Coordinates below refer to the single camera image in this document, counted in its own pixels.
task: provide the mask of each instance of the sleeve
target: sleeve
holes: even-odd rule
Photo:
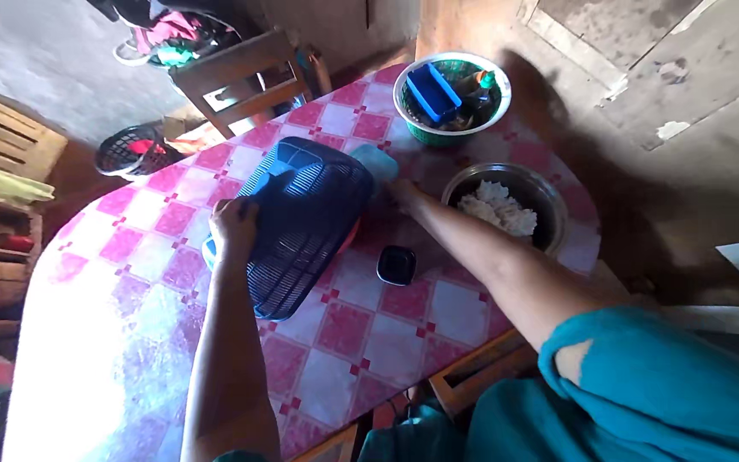
[[[560,377],[554,355],[592,344],[580,387]],[[539,369],[611,435],[684,459],[739,459],[739,357],[639,308],[573,317],[542,346]]]
[[[267,462],[261,454],[255,454],[248,450],[231,450],[213,459],[213,462]]]

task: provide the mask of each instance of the person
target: person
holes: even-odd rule
[[[493,385],[467,436],[421,409],[422,418],[371,432],[361,460],[739,460],[738,357],[590,289],[408,181],[389,186],[537,350],[543,380]],[[221,201],[210,218],[218,252],[182,461],[281,459],[245,277],[258,207],[242,213],[245,202]]]

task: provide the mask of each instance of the pink checkered tablecloth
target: pink checkered tablecloth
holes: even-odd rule
[[[378,71],[111,192],[59,231],[30,281],[6,460],[178,460],[210,285],[199,250],[210,210],[284,136],[344,152],[378,145],[435,195],[470,163],[522,163],[568,205],[560,262],[589,274],[597,213],[563,162],[511,113],[463,146],[424,147],[393,106],[402,69]],[[418,254],[422,271],[407,287],[375,275],[378,252],[391,243]],[[353,245],[291,319],[258,325],[285,457],[511,328],[475,278],[383,201],[370,204]]]

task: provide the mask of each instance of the stainless steel bowl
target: stainless steel bowl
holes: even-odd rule
[[[566,236],[568,213],[561,194],[539,173],[515,163],[479,163],[455,175],[443,190],[441,202],[457,207],[458,201],[478,189],[481,180],[509,188],[509,195],[521,206],[538,214],[532,245],[557,256]]]

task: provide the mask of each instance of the teal sweater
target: teal sweater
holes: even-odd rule
[[[587,340],[577,386],[560,377],[554,355]],[[371,432],[361,460],[739,460],[739,357],[654,315],[606,308],[573,317],[538,366],[543,381],[505,380],[481,396],[466,440],[421,406],[404,425]]]

